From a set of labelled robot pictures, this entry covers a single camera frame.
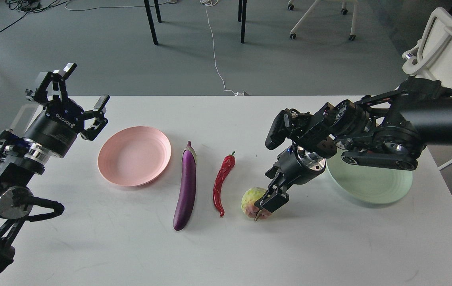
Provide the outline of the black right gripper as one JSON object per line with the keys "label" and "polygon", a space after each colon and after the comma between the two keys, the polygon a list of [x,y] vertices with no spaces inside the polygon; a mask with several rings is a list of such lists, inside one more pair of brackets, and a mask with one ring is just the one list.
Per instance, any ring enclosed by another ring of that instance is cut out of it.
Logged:
{"label": "black right gripper", "polygon": [[289,201],[287,186],[303,185],[325,171],[326,161],[298,145],[291,145],[277,156],[265,173],[271,179],[267,192],[254,205],[273,213]]}

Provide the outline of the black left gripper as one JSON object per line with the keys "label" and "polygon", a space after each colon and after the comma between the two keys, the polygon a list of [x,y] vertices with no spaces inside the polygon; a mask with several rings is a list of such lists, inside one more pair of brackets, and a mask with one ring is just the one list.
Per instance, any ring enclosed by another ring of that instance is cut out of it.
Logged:
{"label": "black left gripper", "polygon": [[[28,127],[23,138],[40,144],[60,158],[68,153],[79,133],[82,139],[93,141],[108,124],[105,114],[109,95],[102,95],[93,109],[86,112],[68,98],[66,80],[76,68],[76,63],[68,63],[61,70],[41,72],[36,79],[35,89],[25,90],[26,99],[38,103],[44,109]],[[94,120],[92,124],[84,129],[84,121],[91,119]]]}

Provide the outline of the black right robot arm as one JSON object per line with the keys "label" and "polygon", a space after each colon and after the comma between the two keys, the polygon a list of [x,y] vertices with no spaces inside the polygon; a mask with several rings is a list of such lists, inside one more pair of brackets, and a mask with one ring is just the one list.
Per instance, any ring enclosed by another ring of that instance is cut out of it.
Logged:
{"label": "black right robot arm", "polygon": [[265,146],[273,150],[286,139],[291,146],[266,172],[271,182],[254,203],[259,213],[273,213],[287,203],[287,190],[322,174],[325,160],[338,149],[350,165],[415,170],[428,144],[452,145],[452,89],[440,80],[410,76],[393,91],[326,103],[314,114],[283,109]]}

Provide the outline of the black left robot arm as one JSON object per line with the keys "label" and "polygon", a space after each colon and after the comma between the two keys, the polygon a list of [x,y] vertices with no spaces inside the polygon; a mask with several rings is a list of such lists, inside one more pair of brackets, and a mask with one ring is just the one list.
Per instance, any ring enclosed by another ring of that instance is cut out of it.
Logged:
{"label": "black left robot arm", "polygon": [[52,219],[65,209],[57,201],[35,197],[30,179],[43,174],[50,157],[64,157],[77,136],[93,141],[108,123],[108,95],[88,111],[68,97],[66,80],[76,67],[69,63],[41,72],[39,87],[26,90],[27,99],[42,106],[41,113],[21,137],[10,129],[0,133],[0,273],[13,263],[12,243],[25,222]]}

